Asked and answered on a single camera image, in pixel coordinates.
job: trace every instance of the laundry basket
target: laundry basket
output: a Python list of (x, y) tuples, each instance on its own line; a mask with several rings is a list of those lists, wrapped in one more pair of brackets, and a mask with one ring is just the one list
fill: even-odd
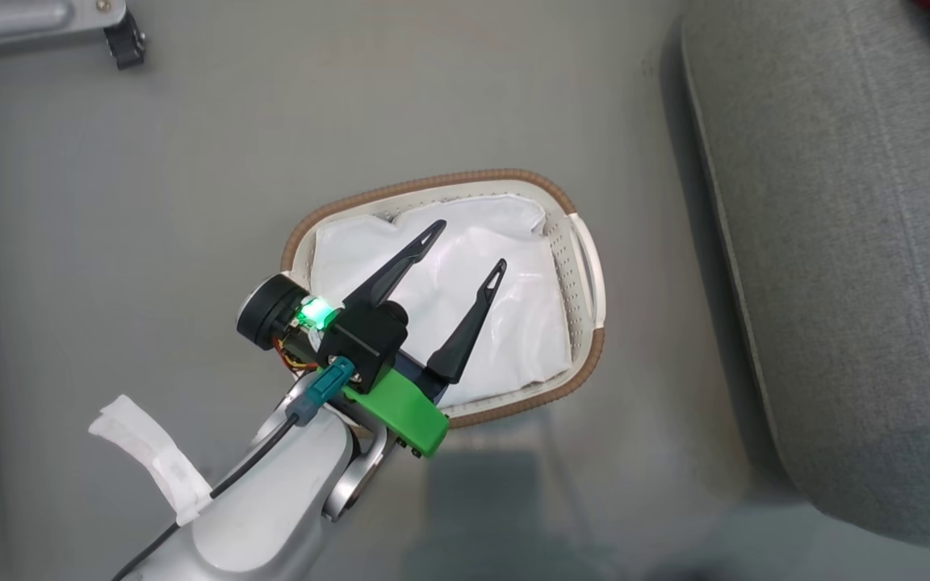
[(523, 169), (448, 173), (330, 203), (296, 225), (282, 253), (282, 271), (289, 272), (296, 283), (310, 288), (314, 234), (322, 224), (365, 214), (391, 220), (401, 212), (427, 203), (496, 194), (520, 195), (547, 211), (543, 234), (551, 242), (565, 301), (572, 366), (546, 382), (533, 382), (513, 392), (443, 408), (452, 428), (505, 418), (557, 400), (583, 385), (597, 366), (605, 344), (605, 279), (597, 248), (571, 199), (547, 178)]

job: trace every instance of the black cable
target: black cable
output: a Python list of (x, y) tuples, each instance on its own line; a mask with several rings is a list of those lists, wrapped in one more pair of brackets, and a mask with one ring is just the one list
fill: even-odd
[[(256, 464), (258, 464), (258, 462), (261, 461), (261, 459), (265, 457), (265, 455), (268, 454), (271, 449), (274, 448), (274, 445), (277, 445), (278, 442), (280, 442), (281, 439), (285, 437), (285, 434), (289, 433), (289, 429), (291, 429), (292, 426), (295, 426), (296, 421), (299, 419), (300, 418), (295, 413), (292, 413), (292, 415), (286, 418), (285, 422), (283, 422), (282, 425), (279, 426), (272, 435), (270, 435), (268, 441), (263, 442), (263, 445), (261, 445), (261, 448), (258, 448), (258, 451), (254, 452), (247, 461), (243, 462), (242, 466), (237, 467), (236, 471), (233, 471), (232, 474), (228, 476), (228, 478), (223, 479), (221, 484), (214, 486), (214, 489), (210, 491), (211, 499), (217, 499), (218, 496), (221, 496), (222, 492), (232, 488), (232, 485), (236, 484), (238, 479), (243, 478), (244, 475), (246, 475), (246, 472), (250, 471), (250, 468), (256, 466)], [(160, 534), (159, 537), (156, 537), (155, 541), (152, 541), (148, 547), (145, 547), (138, 555), (134, 556), (134, 559), (129, 560), (127, 565), (122, 566), (121, 571), (118, 571), (117, 575), (115, 575), (111, 581), (121, 581), (121, 579), (127, 577), (127, 575), (132, 573), (132, 571), (134, 571), (137, 566), (141, 565), (141, 562), (153, 554), (154, 551), (159, 549), (160, 545), (165, 544), (167, 538), (170, 538), (171, 534), (177, 533), (178, 529), (180, 528), (181, 526), (178, 526), (177, 522), (170, 523), (170, 526), (167, 527), (167, 530)]]

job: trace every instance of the white basket handle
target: white basket handle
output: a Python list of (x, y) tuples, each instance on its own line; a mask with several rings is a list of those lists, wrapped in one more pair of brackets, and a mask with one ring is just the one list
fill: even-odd
[(584, 224), (583, 218), (579, 214), (569, 214), (572, 221), (572, 231), (576, 234), (576, 239), (580, 242), (580, 251), (576, 253), (579, 262), (584, 265), (584, 272), (587, 274), (587, 287), (590, 288), (590, 294), (594, 306), (592, 316), (594, 317), (594, 328), (605, 327), (605, 275), (601, 272), (601, 259), (597, 255), (597, 246), (594, 246), (594, 239), (591, 238), (591, 232)]

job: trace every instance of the gray upholstered ottoman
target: gray upholstered ottoman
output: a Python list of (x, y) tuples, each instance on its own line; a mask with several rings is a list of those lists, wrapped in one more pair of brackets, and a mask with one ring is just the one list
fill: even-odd
[(827, 514), (930, 545), (930, 15), (705, 0), (684, 36), (785, 467)]

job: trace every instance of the green led light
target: green led light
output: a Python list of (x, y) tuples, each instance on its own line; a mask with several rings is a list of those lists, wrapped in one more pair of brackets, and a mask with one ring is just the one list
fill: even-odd
[(329, 303), (314, 297), (300, 307), (300, 312), (296, 313), (296, 320), (300, 322), (300, 327), (317, 328), (318, 331), (322, 331), (331, 323), (335, 313), (336, 309), (331, 308)]

